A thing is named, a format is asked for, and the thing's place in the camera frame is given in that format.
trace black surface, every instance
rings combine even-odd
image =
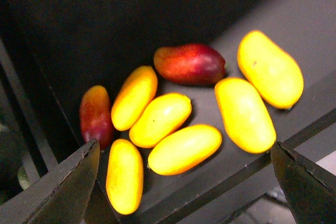
[[[277,142],[271,160],[288,206],[298,224],[336,222],[336,177]]]
[[[317,162],[336,150],[335,135],[336,123],[306,140],[295,150],[313,162]],[[179,221],[178,224],[219,224],[223,220],[226,223],[226,219],[234,216],[241,208],[278,185],[273,164],[270,164]]]
[[[100,186],[96,182],[88,203],[84,215],[84,221],[86,224],[117,224],[117,219],[111,211],[110,204],[107,200],[104,200]]]
[[[298,146],[334,122],[334,0],[264,0],[254,8],[259,0],[6,1],[33,51],[33,66],[37,64],[43,72],[46,83],[41,82],[41,92],[45,85],[51,87],[79,143],[79,102],[90,86],[103,84],[113,98],[130,71],[151,62],[157,47],[208,43],[221,33],[211,45],[226,59],[229,75],[241,77],[236,65],[238,44],[253,29],[262,30],[289,52],[305,78],[302,98],[291,111],[269,107],[278,140]],[[255,190],[257,194],[274,183],[267,155],[245,153],[227,137],[212,87],[183,87],[160,80],[158,93],[171,91],[192,99],[194,116],[188,123],[216,126],[223,134],[223,145],[214,157],[182,175],[163,177],[145,169],[143,200],[125,223],[178,221],[221,194],[243,204],[258,197],[249,188],[253,183],[262,184]],[[30,96],[33,102],[39,97]],[[61,152],[57,144],[53,147],[55,155]],[[146,163],[149,151],[141,152]],[[101,155],[98,174],[103,190],[107,157],[108,149]],[[227,208],[234,210],[234,202],[229,204]]]
[[[0,223],[80,223],[98,165],[99,144],[90,141],[38,182],[3,204]]]

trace yellow fruit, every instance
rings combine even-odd
[[[238,65],[260,95],[278,109],[291,108],[303,92],[303,76],[295,60],[260,31],[241,41]]]
[[[163,139],[149,154],[148,166],[161,175],[183,173],[211,156],[222,143],[216,128],[197,124]]]
[[[106,192],[114,209],[128,215],[137,210],[143,190],[143,162],[138,149],[128,140],[111,146]]]
[[[114,101],[111,118],[119,131],[130,129],[155,96],[157,76],[150,66],[140,66],[126,79]]]
[[[257,90],[246,80],[225,78],[215,85],[215,95],[231,140],[250,153],[269,150],[276,140],[271,117]]]
[[[152,148],[176,131],[191,114],[191,101],[183,94],[168,93],[155,98],[130,130],[131,141]]]

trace black plastic bin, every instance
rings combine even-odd
[[[336,150],[335,0],[0,1],[2,69],[48,170],[83,144],[78,109],[91,86],[105,86],[114,99],[132,70],[152,64],[157,48],[188,42],[213,46],[226,59],[228,75],[242,77],[237,48],[253,29],[290,53],[305,78],[292,110],[268,106],[278,140],[313,161]],[[189,125],[208,123],[221,131],[219,151],[184,174],[159,176],[146,168],[150,150],[141,149],[142,202],[121,216],[105,197],[106,149],[87,223],[219,223],[277,185],[269,153],[245,153],[226,135],[213,87],[159,80],[157,94],[172,91],[192,99]]]

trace small mango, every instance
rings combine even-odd
[[[231,140],[249,153],[269,150],[276,131],[257,90],[241,78],[225,78],[215,85],[224,128]]]
[[[237,60],[246,79],[272,106],[290,109],[301,97],[299,65],[262,32],[252,31],[242,39]]]
[[[148,167],[160,175],[183,173],[220,147],[222,135],[206,124],[185,127],[164,138],[148,156]]]
[[[143,191],[143,162],[138,149],[126,139],[113,142],[109,155],[106,192],[113,208],[129,215],[139,207]]]
[[[83,95],[79,108],[82,136],[86,143],[97,139],[101,150],[110,145],[113,138],[110,111],[110,98],[103,86],[93,86]]]
[[[164,79],[177,84],[215,84],[225,75],[224,58],[203,44],[161,47],[154,54],[154,65]]]
[[[129,132],[138,147],[153,148],[163,138],[176,131],[191,114],[190,99],[180,93],[168,93],[155,98]]]
[[[156,94],[157,76],[150,66],[136,68],[126,79],[114,101],[111,118],[119,131],[130,129]]]

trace red mango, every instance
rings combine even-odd
[[[164,79],[177,84],[215,84],[225,75],[224,58],[203,44],[161,47],[154,54],[154,66]]]
[[[97,139],[103,150],[112,142],[114,127],[111,120],[111,102],[103,86],[93,86],[82,97],[80,108],[80,129],[87,143]]]

